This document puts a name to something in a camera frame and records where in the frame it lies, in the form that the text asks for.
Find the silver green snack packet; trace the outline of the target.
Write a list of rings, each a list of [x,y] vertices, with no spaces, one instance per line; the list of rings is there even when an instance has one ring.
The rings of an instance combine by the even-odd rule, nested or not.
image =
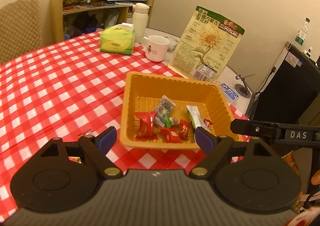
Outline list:
[[[191,125],[193,130],[196,131],[197,128],[202,127],[206,131],[210,132],[209,127],[205,124],[204,120],[201,118],[200,111],[197,106],[186,106],[189,119],[191,121]]]

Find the large red snack packet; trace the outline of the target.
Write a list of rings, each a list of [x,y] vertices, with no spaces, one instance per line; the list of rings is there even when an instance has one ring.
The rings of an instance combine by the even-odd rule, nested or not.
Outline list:
[[[155,133],[155,117],[157,112],[137,112],[135,116],[139,118],[139,132],[136,135],[137,141],[147,141],[157,139]]]

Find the green candy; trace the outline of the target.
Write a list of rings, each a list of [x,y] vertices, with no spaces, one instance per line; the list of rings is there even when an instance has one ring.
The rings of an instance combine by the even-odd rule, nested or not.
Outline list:
[[[164,121],[166,128],[171,128],[171,127],[179,125],[178,119],[174,116],[172,116],[172,117],[166,116],[166,117],[164,117],[163,121]]]

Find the grey transparent nut packet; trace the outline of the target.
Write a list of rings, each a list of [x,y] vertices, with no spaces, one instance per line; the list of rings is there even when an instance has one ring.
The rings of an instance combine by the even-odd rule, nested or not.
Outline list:
[[[155,124],[161,128],[165,127],[164,118],[169,117],[175,107],[176,104],[171,99],[163,95],[159,104],[154,109],[157,113],[155,117]]]

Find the small red orange candy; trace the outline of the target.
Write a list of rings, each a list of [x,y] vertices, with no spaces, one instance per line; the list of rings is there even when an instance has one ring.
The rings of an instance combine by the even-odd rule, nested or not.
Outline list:
[[[181,139],[183,140],[188,140],[188,134],[190,130],[191,124],[183,119],[180,119],[179,123],[179,133],[178,135],[180,136]]]

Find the red white striped candy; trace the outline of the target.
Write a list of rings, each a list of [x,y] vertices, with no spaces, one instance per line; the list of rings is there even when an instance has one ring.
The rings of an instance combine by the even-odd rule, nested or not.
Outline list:
[[[90,129],[90,130],[78,135],[78,139],[80,139],[82,137],[86,137],[86,138],[93,137],[93,130]]]

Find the red twisted candy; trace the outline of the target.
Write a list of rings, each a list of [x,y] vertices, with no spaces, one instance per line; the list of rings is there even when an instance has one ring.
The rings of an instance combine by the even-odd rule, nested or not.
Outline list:
[[[212,121],[210,121],[209,119],[204,119],[203,121],[204,121],[204,123],[206,124],[207,127],[209,127],[209,126],[211,126],[213,124]]]

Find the small black desk stand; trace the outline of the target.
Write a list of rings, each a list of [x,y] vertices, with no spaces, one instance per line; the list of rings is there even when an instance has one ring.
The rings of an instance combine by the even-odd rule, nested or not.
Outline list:
[[[251,75],[247,75],[247,76],[242,76],[242,75],[236,75],[235,76],[235,79],[237,80],[237,81],[241,81],[242,82],[242,84],[235,84],[235,89],[236,89],[236,91],[242,96],[242,97],[244,97],[244,98],[246,98],[246,99],[249,99],[250,97],[251,97],[251,92],[250,92],[250,90],[249,90],[249,87],[248,87],[248,85],[247,85],[247,83],[246,83],[246,78],[250,78],[250,77],[253,77],[253,76],[255,76],[255,74],[251,74]]]

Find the blue white small box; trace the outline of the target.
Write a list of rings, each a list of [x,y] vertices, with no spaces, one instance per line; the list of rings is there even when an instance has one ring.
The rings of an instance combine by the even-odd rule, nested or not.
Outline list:
[[[219,87],[224,93],[228,102],[235,102],[239,98],[239,95],[227,84],[222,83],[219,85]]]

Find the black mini fridge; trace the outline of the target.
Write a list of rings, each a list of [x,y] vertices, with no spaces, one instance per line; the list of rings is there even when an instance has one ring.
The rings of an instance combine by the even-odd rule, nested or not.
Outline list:
[[[318,126],[319,63],[287,42],[271,72],[256,93],[249,118]]]

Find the sunflower seed bag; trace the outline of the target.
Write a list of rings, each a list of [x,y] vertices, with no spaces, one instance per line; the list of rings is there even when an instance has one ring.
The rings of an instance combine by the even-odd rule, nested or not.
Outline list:
[[[197,6],[168,67],[198,81],[213,82],[221,75],[245,29],[229,18]]]

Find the plastic water bottle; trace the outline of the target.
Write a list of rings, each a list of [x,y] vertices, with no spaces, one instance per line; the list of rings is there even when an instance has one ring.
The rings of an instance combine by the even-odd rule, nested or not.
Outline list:
[[[295,47],[299,50],[301,50],[304,45],[304,41],[306,40],[306,36],[308,34],[309,25],[310,25],[310,19],[306,17],[304,21],[304,26],[298,30],[295,36],[295,40],[294,40]]]

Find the green tissue pack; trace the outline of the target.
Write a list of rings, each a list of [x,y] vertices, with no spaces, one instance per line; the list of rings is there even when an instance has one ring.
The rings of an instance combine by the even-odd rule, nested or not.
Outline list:
[[[123,22],[105,28],[100,34],[100,52],[131,55],[135,44],[133,24]]]

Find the white ceramic mug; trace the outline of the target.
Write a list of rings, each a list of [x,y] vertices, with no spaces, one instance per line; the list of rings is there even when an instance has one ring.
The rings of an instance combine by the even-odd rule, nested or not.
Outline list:
[[[145,56],[152,62],[162,62],[168,50],[170,41],[159,35],[150,35],[142,39],[141,45],[144,47]]]

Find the wooden shelf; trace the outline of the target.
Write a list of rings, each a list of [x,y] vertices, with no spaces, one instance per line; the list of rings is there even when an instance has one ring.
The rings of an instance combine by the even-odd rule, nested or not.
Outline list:
[[[108,4],[103,3],[99,6],[92,4],[78,5],[71,9],[63,8],[63,0],[50,0],[50,23],[52,32],[52,42],[58,43],[64,41],[67,28],[71,26],[72,22],[81,13],[88,13],[89,15],[95,15],[98,24],[105,24],[107,16],[111,13],[112,9],[116,9],[119,12],[117,23],[127,22],[132,19],[133,5],[132,4]]]

